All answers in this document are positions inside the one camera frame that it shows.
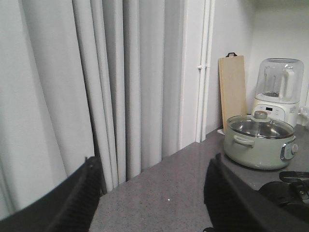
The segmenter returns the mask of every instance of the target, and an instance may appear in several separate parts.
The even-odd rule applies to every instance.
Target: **blender base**
[[[299,110],[299,102],[294,104],[275,103],[254,99],[253,114],[257,110],[266,111],[268,116],[289,123],[295,127]]]

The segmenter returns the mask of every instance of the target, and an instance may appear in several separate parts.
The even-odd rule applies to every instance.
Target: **blender jar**
[[[260,65],[255,98],[267,102],[299,102],[304,64],[297,59],[268,58]]]

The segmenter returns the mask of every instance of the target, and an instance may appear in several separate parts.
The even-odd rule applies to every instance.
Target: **kitchen counter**
[[[309,171],[309,132],[296,127],[299,152],[284,169],[259,171],[223,162],[253,189],[279,180],[281,171]],[[91,232],[201,232],[211,226],[203,188],[210,159],[223,153],[224,135],[211,132],[101,197]]]

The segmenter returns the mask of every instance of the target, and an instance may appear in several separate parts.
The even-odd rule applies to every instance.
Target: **wooden cutting board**
[[[237,115],[247,114],[246,83],[243,56],[219,59],[219,76],[223,130],[226,121]]]

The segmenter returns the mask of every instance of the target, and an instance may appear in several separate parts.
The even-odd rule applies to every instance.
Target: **glass lid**
[[[283,121],[267,117],[264,111],[255,111],[254,116],[235,116],[227,120],[227,125],[238,133],[251,137],[283,139],[294,134],[294,128]]]

